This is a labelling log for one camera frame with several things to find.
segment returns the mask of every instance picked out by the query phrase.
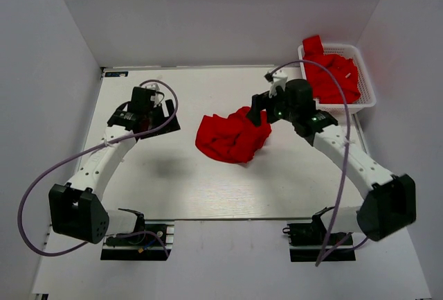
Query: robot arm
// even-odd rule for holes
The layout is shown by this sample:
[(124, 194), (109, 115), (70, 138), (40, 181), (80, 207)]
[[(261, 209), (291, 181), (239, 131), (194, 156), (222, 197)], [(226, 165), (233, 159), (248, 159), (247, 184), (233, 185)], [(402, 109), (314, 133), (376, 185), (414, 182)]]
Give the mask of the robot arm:
[[(260, 125), (260, 112), (265, 109), (268, 123), (289, 121), (299, 136), (343, 167), (345, 135), (331, 114), (316, 109), (310, 84), (306, 80), (286, 82), (281, 70), (265, 78), (271, 89), (252, 97), (247, 115), (251, 122)], [(415, 221), (415, 183), (408, 175), (395, 176), (350, 143), (347, 176), (364, 202), (338, 210), (334, 233), (360, 232), (378, 241)], [(325, 208), (312, 217), (312, 229), (320, 237), (326, 233), (332, 209)]]
[[(168, 117), (158, 99), (159, 88), (134, 87), (131, 101), (120, 106), (108, 121), (101, 143), (105, 148), (89, 156), (81, 169), (65, 185), (56, 184), (49, 192), (49, 206), (53, 230), (79, 240), (99, 243), (105, 236), (117, 233), (132, 233), (144, 229), (142, 213), (118, 209), (107, 211), (101, 204), (106, 185), (123, 157), (135, 146), (138, 139), (125, 139), (117, 143), (107, 141), (132, 133), (144, 132), (164, 123)], [(174, 111), (171, 100), (165, 101), (169, 114)], [(162, 130), (151, 135), (179, 130), (177, 118), (172, 119)]]

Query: red cloth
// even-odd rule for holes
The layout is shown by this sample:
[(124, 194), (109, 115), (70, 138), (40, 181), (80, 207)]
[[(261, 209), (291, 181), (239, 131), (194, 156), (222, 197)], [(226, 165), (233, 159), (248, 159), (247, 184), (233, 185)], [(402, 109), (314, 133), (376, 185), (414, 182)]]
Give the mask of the red cloth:
[[(349, 104), (360, 98), (360, 91), (357, 87), (359, 72), (352, 59), (346, 59), (338, 54), (323, 54), (323, 45), (318, 35), (303, 40), (303, 49), (305, 50), (304, 60), (315, 61), (331, 71)], [(304, 66), (306, 79), (312, 86), (314, 98), (318, 98), (322, 104), (343, 104), (337, 86), (325, 71), (313, 64), (304, 64)]]
[(216, 114), (201, 120), (195, 146), (206, 156), (226, 163), (247, 163), (271, 133), (262, 111), (262, 125), (255, 127), (246, 118), (250, 107), (242, 107), (228, 118)]

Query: white table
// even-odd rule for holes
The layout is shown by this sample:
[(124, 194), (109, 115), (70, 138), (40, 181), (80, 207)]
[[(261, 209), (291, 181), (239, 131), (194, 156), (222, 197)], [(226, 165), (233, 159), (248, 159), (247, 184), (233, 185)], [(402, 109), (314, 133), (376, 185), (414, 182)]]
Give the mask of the white table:
[[(228, 116), (250, 105), (253, 94), (269, 89), (263, 78), (266, 70), (149, 70), (104, 78), (87, 147), (100, 141), (107, 120), (130, 99), (134, 85), (149, 78), (161, 77), (176, 91), (181, 130), (139, 141), (111, 179), (103, 204), (157, 220), (306, 218), (332, 205), (340, 170), (301, 139), (290, 123), (275, 123), (266, 145), (247, 166), (214, 161), (195, 147), (203, 116)], [(292, 78), (300, 75), (297, 69), (288, 73)], [(359, 140), (354, 124), (352, 138)], [(343, 206), (361, 202), (347, 182)]]
[[(181, 130), (140, 141), (111, 179), (103, 204), (150, 219), (306, 218), (332, 205), (339, 169), (276, 123), (268, 144), (247, 166), (213, 161), (195, 148), (204, 114), (227, 116), (269, 88), (263, 68), (130, 71), (104, 78), (87, 146), (96, 143), (114, 108), (148, 78), (179, 96)], [(289, 71), (296, 77), (296, 69)], [(358, 139), (352, 128), (352, 138)], [(347, 182), (343, 206), (361, 203)], [(49, 299), (418, 299), (429, 297), (408, 232), (356, 253), (356, 262), (291, 263), (284, 220), (176, 222), (166, 262), (100, 261), (100, 245), (43, 258), (34, 293)], [(47, 251), (78, 243), (51, 233)]]

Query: black base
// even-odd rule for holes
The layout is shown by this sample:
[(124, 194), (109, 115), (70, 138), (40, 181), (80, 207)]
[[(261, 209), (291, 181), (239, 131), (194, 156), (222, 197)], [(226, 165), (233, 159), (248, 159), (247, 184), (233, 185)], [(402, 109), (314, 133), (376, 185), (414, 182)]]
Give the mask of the black base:
[[(316, 262), (323, 243), (324, 232), (318, 230), (318, 227), (315, 224), (288, 224), (288, 226), (283, 229), (283, 233), (289, 236), (289, 254), (291, 262)], [(333, 233), (331, 234), (327, 245), (333, 246), (345, 236), (346, 233)], [(343, 243), (343, 246), (352, 246), (353, 244), (354, 241), (352, 240), (352, 237), (349, 237)], [(355, 253), (350, 249), (336, 249), (324, 261), (355, 261)]]
[[(137, 230), (151, 231), (153, 233), (158, 233), (161, 231), (163, 235), (160, 239), (166, 245), (172, 244), (172, 237), (168, 238), (167, 236), (172, 236), (168, 234), (168, 227), (173, 227), (173, 223), (160, 223), (160, 222), (151, 222), (145, 221), (143, 217), (141, 218), (140, 227), (136, 228)], [(149, 234), (147, 235), (139, 235), (132, 236), (131, 238), (116, 238), (116, 237), (108, 237), (106, 239), (106, 243), (103, 245), (102, 254), (100, 260), (102, 261), (166, 261), (168, 258), (159, 243), (156, 241), (151, 246), (149, 246), (146, 250), (139, 252), (139, 249), (144, 248), (144, 246), (150, 244), (153, 240), (155, 240), (154, 236)]]
[[(316, 262), (320, 253), (319, 249), (290, 249), (291, 262)], [(349, 262), (355, 261), (353, 250), (336, 249), (323, 262)]]

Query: plastic basket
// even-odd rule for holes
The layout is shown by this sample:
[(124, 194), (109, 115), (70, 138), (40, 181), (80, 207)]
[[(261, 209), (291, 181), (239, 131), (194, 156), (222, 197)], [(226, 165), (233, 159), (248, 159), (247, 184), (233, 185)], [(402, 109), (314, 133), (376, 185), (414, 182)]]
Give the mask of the plastic basket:
[[(325, 54), (339, 54), (347, 59), (352, 59), (355, 66), (359, 72), (359, 91), (361, 93), (360, 98), (354, 101), (352, 104), (348, 105), (351, 114), (357, 113), (363, 108), (372, 107), (376, 103), (376, 98), (374, 94), (374, 89), (369, 78), (368, 71), (366, 70), (363, 58), (357, 47), (346, 44), (323, 44), (323, 49)], [(305, 50), (303, 45), (298, 47), (298, 57), (303, 59), (305, 56)], [(300, 63), (300, 68), (302, 69), (303, 79), (306, 80), (305, 66)], [(317, 102), (317, 108), (331, 112), (333, 114), (344, 114), (345, 108), (343, 104), (321, 104)]]

